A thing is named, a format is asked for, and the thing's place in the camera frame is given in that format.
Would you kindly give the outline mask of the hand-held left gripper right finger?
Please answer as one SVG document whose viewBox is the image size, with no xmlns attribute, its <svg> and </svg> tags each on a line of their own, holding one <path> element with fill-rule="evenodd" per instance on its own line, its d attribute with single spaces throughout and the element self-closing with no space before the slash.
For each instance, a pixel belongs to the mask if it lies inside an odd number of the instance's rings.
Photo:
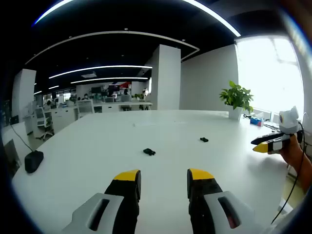
<svg viewBox="0 0 312 234">
<path fill-rule="evenodd" d="M 194 234 L 260 234 L 254 211 L 229 191 L 223 191 L 212 174 L 187 170 L 189 215 Z"/>
</svg>

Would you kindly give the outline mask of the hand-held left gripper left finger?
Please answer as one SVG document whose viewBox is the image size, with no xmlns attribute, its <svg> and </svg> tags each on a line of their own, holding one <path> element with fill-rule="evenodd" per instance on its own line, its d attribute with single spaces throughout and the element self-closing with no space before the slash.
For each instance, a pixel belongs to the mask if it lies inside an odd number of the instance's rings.
<svg viewBox="0 0 312 234">
<path fill-rule="evenodd" d="M 105 190 L 78 207 L 63 234 L 133 234 L 139 216 L 141 171 L 115 176 Z"/>
</svg>

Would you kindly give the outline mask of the person's right hand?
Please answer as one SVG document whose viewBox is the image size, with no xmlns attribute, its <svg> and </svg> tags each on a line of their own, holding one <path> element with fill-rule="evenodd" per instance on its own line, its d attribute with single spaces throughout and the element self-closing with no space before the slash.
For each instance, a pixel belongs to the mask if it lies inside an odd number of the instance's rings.
<svg viewBox="0 0 312 234">
<path fill-rule="evenodd" d="M 279 153 L 282 155 L 283 159 L 292 167 L 297 168 L 300 166 L 303 151 L 295 135 L 290 137 L 288 144 L 283 144 L 283 147 L 281 150 L 279 150 Z"/>
</svg>

